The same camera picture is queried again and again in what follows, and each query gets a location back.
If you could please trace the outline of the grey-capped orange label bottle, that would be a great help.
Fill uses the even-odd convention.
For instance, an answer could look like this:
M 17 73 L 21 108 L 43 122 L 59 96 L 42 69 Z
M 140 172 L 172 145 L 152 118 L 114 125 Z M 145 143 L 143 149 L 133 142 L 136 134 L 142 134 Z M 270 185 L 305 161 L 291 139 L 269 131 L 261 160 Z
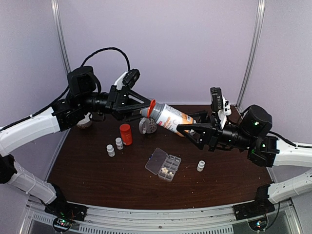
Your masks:
M 147 109 L 146 117 L 153 119 L 157 125 L 179 135 L 180 137 L 184 137 L 184 135 L 177 130 L 178 125 L 196 123 L 193 117 L 168 104 L 160 104 L 156 102 L 155 99 L 151 101 L 150 107 Z

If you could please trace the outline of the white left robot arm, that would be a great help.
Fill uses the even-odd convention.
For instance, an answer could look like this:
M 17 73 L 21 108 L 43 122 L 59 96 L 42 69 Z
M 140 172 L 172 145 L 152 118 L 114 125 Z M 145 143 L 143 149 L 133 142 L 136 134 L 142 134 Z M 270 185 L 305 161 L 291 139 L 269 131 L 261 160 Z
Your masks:
M 102 92 L 91 66 L 81 66 L 68 73 L 69 93 L 38 114 L 30 115 L 0 130 L 0 182 L 10 184 L 50 205 L 59 216 L 70 212 L 70 205 L 57 186 L 45 182 L 15 161 L 12 152 L 22 145 L 70 129 L 88 114 L 110 114 L 117 120 L 138 119 L 138 111 L 150 105 L 150 100 L 132 90 L 139 79 L 138 69 L 123 73 Z

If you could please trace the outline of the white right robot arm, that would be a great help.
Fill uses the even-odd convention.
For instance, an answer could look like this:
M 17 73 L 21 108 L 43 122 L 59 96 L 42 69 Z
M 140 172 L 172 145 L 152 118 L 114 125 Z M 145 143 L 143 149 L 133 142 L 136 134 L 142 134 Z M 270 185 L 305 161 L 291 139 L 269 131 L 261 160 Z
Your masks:
M 258 105 L 251 105 L 239 124 L 227 119 L 222 123 L 216 112 L 199 116 L 199 123 L 181 124 L 177 130 L 201 150 L 208 146 L 212 152 L 247 151 L 247 158 L 260 167 L 312 166 L 311 144 L 292 142 L 272 132 L 272 116 Z

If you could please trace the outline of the clear plastic pill organizer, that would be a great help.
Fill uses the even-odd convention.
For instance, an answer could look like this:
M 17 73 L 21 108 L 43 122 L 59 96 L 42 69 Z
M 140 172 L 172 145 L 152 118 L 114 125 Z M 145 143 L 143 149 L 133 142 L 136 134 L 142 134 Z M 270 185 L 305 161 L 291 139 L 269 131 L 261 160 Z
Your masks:
M 149 157 L 145 169 L 154 175 L 158 175 L 159 178 L 171 182 L 176 175 L 182 159 L 166 153 L 160 148 L 156 148 Z M 165 175 L 161 172 L 161 168 L 166 167 L 174 173 L 173 176 Z

